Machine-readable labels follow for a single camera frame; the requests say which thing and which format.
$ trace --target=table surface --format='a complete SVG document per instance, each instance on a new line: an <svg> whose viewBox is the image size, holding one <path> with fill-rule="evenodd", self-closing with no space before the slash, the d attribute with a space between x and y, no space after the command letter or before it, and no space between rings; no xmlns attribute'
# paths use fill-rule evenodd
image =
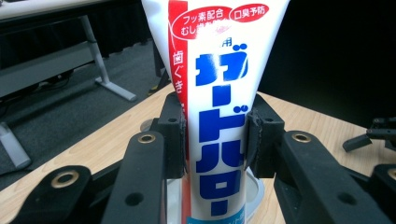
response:
<svg viewBox="0 0 396 224"><path fill-rule="evenodd" d="M173 91L166 86L147 100L134 106L107 125L87 136L29 175L0 191L0 223L16 216L27 195L49 172L66 165L83 165L96 173L122 159L130 138L140 132L140 125L160 116L166 95ZM396 163L396 152L384 148L384 141L374 140L367 147L346 153L343 143L365 133L365 129L340 119L294 105L275 97L260 95L285 120L285 130L299 130L315 135L340 164L364 175L370 175L379 163ZM274 179L262 179L264 198L252 223L284 223L274 190Z"/></svg>

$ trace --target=table leg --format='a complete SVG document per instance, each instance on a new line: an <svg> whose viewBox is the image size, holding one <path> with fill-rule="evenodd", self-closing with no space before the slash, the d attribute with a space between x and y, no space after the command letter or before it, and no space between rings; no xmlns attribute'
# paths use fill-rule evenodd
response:
<svg viewBox="0 0 396 224"><path fill-rule="evenodd" d="M32 162L14 133L4 122L0 123L0 142L17 169L22 169Z"/></svg>
<svg viewBox="0 0 396 224"><path fill-rule="evenodd" d="M90 43L89 46L90 46L92 57L94 58L95 63L99 67L100 72L101 72L101 76L99 78L97 78L95 81L98 84L102 85L103 87L109 89L110 91L114 91L116 94L127 99L128 101L134 101L136 99L135 94L123 89L122 87L112 83L109 80L107 70L106 70L105 64L102 59L102 54L100 53L95 36L93 35L93 30L91 28L88 16L82 16L82 17L80 17L80 20L82 22L82 26L84 28L85 35L87 36L88 42Z"/></svg>

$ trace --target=black mount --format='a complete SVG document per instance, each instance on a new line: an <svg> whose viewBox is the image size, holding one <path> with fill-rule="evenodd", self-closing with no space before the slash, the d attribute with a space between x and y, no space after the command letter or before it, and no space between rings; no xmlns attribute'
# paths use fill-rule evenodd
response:
<svg viewBox="0 0 396 224"><path fill-rule="evenodd" d="M385 147L396 151L396 117L376 118L366 134L345 141L343 148L346 152L372 144L371 139L385 140Z"/></svg>

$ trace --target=dark background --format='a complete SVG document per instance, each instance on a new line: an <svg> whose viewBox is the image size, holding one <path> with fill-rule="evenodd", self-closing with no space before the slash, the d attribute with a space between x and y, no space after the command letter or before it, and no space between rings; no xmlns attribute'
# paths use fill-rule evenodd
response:
<svg viewBox="0 0 396 224"><path fill-rule="evenodd" d="M395 7L291 0L259 91L366 128L396 117Z"/></svg>

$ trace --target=toothpaste tube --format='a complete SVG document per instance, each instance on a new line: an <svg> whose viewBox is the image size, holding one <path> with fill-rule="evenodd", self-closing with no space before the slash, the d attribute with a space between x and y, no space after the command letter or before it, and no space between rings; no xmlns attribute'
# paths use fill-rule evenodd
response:
<svg viewBox="0 0 396 224"><path fill-rule="evenodd" d="M143 0L187 119L181 223L245 223L247 113L289 0Z"/></svg>

